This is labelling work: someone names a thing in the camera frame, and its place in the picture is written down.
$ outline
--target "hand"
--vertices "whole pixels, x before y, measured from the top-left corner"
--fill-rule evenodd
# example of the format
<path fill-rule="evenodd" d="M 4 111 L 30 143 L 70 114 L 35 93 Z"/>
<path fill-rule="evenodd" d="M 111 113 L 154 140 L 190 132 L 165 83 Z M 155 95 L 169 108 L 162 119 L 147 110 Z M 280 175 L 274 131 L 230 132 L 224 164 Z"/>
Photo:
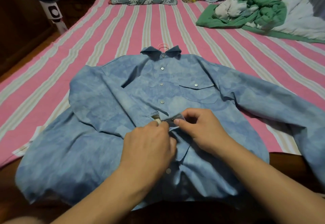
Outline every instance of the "hand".
<path fill-rule="evenodd" d="M 152 121 L 125 135 L 119 168 L 130 185 L 149 192 L 168 168 L 176 153 L 176 140 L 168 132 L 167 122 Z"/>
<path fill-rule="evenodd" d="M 223 144 L 232 140 L 211 110 L 188 108 L 182 115 L 187 121 L 175 119 L 175 125 L 187 132 L 202 150 L 217 154 Z"/>

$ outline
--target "blue denim shirt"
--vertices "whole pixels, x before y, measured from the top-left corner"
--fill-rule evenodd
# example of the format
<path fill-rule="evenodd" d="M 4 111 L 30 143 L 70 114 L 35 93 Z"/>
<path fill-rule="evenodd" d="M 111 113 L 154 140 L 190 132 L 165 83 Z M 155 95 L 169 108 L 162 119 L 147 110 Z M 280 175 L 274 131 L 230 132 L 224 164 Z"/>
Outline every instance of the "blue denim shirt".
<path fill-rule="evenodd" d="M 158 114 L 171 117 L 188 107 L 213 111 L 226 132 L 265 162 L 268 151 L 238 107 L 287 123 L 300 152 L 325 183 L 325 113 L 295 94 L 234 69 L 148 47 L 104 66 L 85 66 L 70 83 L 66 111 L 31 144 L 16 184 L 34 202 L 49 193 L 74 205 L 118 167 L 123 138 Z M 168 173 L 137 206 L 167 201 L 223 199 L 243 186 L 221 160 L 200 150 L 178 127 L 177 156 Z"/>

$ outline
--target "pocket flap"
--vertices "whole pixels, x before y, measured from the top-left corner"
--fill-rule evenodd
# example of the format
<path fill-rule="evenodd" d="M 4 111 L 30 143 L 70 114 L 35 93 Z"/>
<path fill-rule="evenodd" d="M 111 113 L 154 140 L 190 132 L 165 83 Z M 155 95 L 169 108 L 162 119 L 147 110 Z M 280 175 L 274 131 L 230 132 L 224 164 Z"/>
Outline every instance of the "pocket flap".
<path fill-rule="evenodd" d="M 214 83 L 206 75 L 179 78 L 178 84 L 182 87 L 191 88 L 195 90 L 214 86 Z"/>

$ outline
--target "pink striped bed sheet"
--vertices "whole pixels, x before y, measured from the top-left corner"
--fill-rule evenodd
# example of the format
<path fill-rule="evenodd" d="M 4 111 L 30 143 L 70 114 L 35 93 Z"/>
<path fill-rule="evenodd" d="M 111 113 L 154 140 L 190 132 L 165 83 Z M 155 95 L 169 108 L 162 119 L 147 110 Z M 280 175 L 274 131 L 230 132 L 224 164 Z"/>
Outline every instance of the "pink striped bed sheet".
<path fill-rule="evenodd" d="M 103 65 L 143 47 L 179 45 L 183 54 L 235 68 L 282 86 L 325 110 L 325 45 L 283 40 L 195 22 L 208 3 L 108 5 L 87 14 L 51 46 L 0 84 L 0 167 L 23 156 L 31 141 L 69 107 L 69 82 L 84 66 Z M 300 154 L 276 122 L 246 116 L 269 152 Z"/>

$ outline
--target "nightstand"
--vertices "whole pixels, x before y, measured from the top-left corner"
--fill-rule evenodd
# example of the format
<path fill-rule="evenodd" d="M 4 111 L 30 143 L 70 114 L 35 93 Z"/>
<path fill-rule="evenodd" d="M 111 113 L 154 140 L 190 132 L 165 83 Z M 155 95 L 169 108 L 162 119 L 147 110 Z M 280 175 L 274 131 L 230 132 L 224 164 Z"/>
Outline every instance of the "nightstand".
<path fill-rule="evenodd" d="M 59 0 L 58 6 L 67 27 L 70 28 L 83 17 L 94 2 L 95 0 Z"/>

